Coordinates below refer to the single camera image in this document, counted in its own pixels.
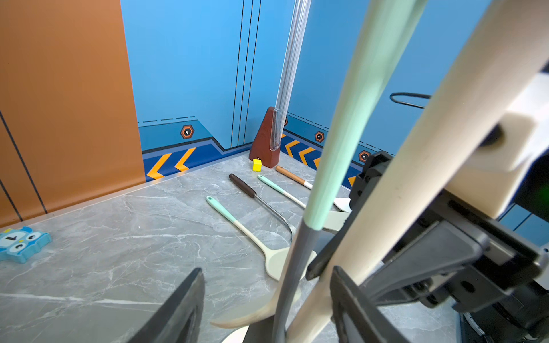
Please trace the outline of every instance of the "gray marble countertop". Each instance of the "gray marble countertop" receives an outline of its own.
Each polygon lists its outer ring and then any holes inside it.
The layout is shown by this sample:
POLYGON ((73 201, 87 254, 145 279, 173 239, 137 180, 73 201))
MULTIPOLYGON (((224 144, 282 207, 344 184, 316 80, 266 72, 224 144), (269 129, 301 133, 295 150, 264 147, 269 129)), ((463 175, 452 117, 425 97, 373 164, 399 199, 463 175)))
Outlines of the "gray marble countertop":
MULTIPOLYGON (((281 154, 280 165, 308 181, 315 171, 281 154)), ((53 213, 30 225, 53 242, 20 265, 0 262, 0 341, 126 342, 195 267, 206 280, 200 342, 219 343, 231 330, 210 319, 276 288, 254 243, 205 201, 216 198, 269 248, 289 245, 290 232, 228 179, 234 173, 286 219, 299 224, 303 210, 264 185, 246 153, 184 175, 151 182, 108 200, 53 213)), ((263 175, 307 201, 310 191, 263 168, 263 175)), ((347 196, 341 188, 338 196, 347 196)), ((301 299, 315 281, 302 280, 301 299)), ((450 305, 381 308, 412 343, 456 341, 450 305)), ((332 324, 315 342, 337 342, 332 324)))

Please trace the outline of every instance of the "transparent plastic rod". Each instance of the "transparent plastic rod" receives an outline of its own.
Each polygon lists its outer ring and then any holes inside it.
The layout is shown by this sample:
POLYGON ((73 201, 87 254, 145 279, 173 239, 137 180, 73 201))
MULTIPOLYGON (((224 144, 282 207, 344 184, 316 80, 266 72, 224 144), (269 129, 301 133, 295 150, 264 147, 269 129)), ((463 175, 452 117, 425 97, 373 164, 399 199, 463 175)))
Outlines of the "transparent plastic rod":
POLYGON ((305 34, 305 26, 307 25, 307 17, 309 16, 309 8, 311 0, 295 0, 294 14, 292 15, 292 25, 290 27, 290 35, 288 36, 288 45, 286 46, 286 56, 284 57, 284 65, 280 76, 280 84, 278 85, 278 94, 276 105, 274 106, 273 125, 271 132, 271 150, 275 151, 280 148, 280 139, 282 130, 284 130, 284 122, 286 113, 290 104, 290 96, 294 86, 295 71, 298 68, 299 53, 301 52, 301 44, 305 34))

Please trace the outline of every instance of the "orange wall panel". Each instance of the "orange wall panel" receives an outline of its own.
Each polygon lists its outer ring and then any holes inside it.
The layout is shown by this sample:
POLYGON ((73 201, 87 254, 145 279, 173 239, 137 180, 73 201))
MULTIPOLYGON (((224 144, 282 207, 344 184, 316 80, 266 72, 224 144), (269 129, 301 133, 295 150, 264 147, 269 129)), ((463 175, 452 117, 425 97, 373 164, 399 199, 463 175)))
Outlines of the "orange wall panel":
POLYGON ((144 182, 118 0, 2 1, 0 42, 0 111, 47 211, 144 182))
POLYGON ((19 216, 13 209, 8 197, 0 187, 0 226, 20 222, 19 216))
POLYGON ((26 220, 45 214, 46 212, 23 167, 23 163, 1 121, 0 147, 0 180, 21 218, 26 220))

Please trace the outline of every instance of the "silicone spatula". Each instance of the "silicone spatula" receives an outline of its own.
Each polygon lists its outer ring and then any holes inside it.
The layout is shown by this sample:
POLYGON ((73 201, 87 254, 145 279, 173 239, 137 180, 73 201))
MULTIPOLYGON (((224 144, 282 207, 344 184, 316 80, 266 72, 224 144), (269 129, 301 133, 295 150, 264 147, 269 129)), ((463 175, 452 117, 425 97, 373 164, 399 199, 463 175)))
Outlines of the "silicone spatula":
MULTIPOLYGON (((312 184, 310 182, 305 181, 304 179, 300 178, 296 174, 293 174, 292 172, 290 172, 286 168, 276 166, 276 171, 279 172, 282 175, 285 175, 285 176, 289 177, 290 179, 296 181, 297 183, 300 183, 300 184, 304 185, 305 187, 307 187, 309 189, 312 189, 312 184)), ((350 201, 351 201, 351 199, 349 199, 349 198, 335 198, 334 199, 334 205, 335 205, 335 207, 339 208, 340 210, 342 210, 344 212, 351 212, 351 207, 349 207, 349 202, 350 201)))
MULTIPOLYGON (((268 178, 266 178, 263 175, 258 175, 259 180, 265 182, 267 185, 269 185, 274 190, 280 192, 281 194, 285 195, 286 197, 290 198, 292 201, 294 201, 299 206, 305 208, 306 205, 302 203, 298 198, 294 197, 290 193, 286 192, 284 189, 282 189, 279 185, 275 184, 268 178)), ((324 221, 323 227, 330 231, 339 231, 341 230, 341 227, 343 226, 343 223, 345 223, 345 220, 349 216, 348 212, 339 212, 339 211, 329 211, 328 217, 326 217, 326 221, 324 221)))
MULTIPOLYGON (((242 231, 245 235, 247 235, 254 243, 263 251, 263 254, 265 254, 265 270, 267 271, 267 274, 275 279, 276 281, 280 280, 280 275, 282 274, 282 267, 284 266, 284 261, 286 260, 286 257, 288 256, 288 248, 282 248, 277 250, 269 249, 265 244, 263 244, 262 241, 260 241, 250 230, 246 229, 244 225, 242 225, 237 219, 229 213, 223 207, 217 200, 212 198, 211 196, 206 197, 206 201, 215 208, 219 213, 223 215, 223 217, 227 218, 231 223, 233 223, 234 226, 236 226, 240 231, 242 231)), ((311 263, 311 261, 316 257, 316 252, 311 252, 311 255, 309 256, 309 261, 307 264, 311 263)))

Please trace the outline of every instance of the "orange-brown handle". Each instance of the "orange-brown handle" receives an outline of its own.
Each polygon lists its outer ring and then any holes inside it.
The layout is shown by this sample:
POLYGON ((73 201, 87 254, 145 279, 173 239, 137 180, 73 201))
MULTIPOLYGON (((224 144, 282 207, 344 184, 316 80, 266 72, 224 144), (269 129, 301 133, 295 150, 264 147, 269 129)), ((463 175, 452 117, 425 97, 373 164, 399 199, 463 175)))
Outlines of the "orange-brown handle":
POLYGON ((284 169, 283 167, 280 167, 280 166, 276 166, 276 171, 279 172, 280 174, 282 175, 286 175, 287 177, 289 177, 290 179, 296 181, 296 182, 299 182, 301 183, 302 185, 305 185, 305 180, 303 180, 302 178, 300 178, 299 176, 297 176, 296 174, 293 174, 292 172, 290 172, 289 170, 287 169, 284 169))

